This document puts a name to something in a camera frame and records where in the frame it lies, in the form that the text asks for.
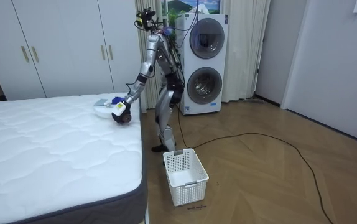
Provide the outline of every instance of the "white wall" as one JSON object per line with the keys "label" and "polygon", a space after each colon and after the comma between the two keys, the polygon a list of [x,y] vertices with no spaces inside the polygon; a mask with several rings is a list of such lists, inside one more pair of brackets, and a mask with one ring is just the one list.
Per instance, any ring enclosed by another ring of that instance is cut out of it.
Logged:
{"label": "white wall", "polygon": [[283,108],[357,137],[355,0],[311,0]]}
{"label": "white wall", "polygon": [[282,103],[307,0],[271,1],[256,94]]}

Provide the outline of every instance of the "cabinet handle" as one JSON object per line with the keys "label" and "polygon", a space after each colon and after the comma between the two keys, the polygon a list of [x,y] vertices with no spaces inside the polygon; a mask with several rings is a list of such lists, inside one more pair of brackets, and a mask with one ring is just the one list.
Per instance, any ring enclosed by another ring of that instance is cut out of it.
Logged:
{"label": "cabinet handle", "polygon": [[103,59],[105,60],[105,52],[104,52],[104,46],[101,46],[101,52],[103,53]]}
{"label": "cabinet handle", "polygon": [[111,56],[111,60],[112,60],[113,57],[112,57],[112,47],[111,46],[109,46],[109,56]]}
{"label": "cabinet handle", "polygon": [[24,46],[21,46],[22,53],[24,54],[25,60],[29,63],[29,57],[27,55],[27,51]]}
{"label": "cabinet handle", "polygon": [[39,58],[37,57],[36,49],[34,46],[32,46],[32,51],[34,52],[36,62],[39,63]]}

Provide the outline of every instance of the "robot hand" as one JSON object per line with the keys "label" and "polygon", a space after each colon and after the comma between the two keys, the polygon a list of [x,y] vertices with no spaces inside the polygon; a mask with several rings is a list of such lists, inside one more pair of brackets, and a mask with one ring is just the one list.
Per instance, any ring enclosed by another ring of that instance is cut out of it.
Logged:
{"label": "robot hand", "polygon": [[126,101],[119,102],[112,108],[112,117],[119,124],[128,123],[131,121],[130,115],[131,105]]}

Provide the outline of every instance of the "wooden floor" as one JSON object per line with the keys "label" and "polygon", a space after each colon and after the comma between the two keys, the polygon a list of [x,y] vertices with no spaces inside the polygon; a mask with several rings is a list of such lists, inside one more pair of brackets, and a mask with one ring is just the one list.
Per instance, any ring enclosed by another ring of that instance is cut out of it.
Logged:
{"label": "wooden floor", "polygon": [[[143,115],[144,147],[159,144],[154,110]],[[323,204],[337,224],[357,224],[357,141],[270,104],[231,102],[219,113],[181,117],[189,147],[221,136],[256,132],[297,146],[313,167]],[[184,149],[177,110],[171,117]],[[295,149],[264,136],[221,139],[195,151],[209,174],[204,201],[174,207],[162,153],[147,153],[151,224],[328,223],[312,173]]]}

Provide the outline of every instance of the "landscape picture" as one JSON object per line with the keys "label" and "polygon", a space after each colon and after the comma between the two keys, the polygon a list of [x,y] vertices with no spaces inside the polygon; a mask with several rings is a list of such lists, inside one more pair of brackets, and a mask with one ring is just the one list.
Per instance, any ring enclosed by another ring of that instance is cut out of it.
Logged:
{"label": "landscape picture", "polygon": [[[162,11],[164,13],[164,0],[162,1]],[[166,0],[167,8],[169,10],[169,25],[174,26],[174,20],[181,13],[189,12],[191,9],[197,7],[197,0]],[[210,14],[220,13],[220,0],[199,0],[199,4],[204,4]]]}

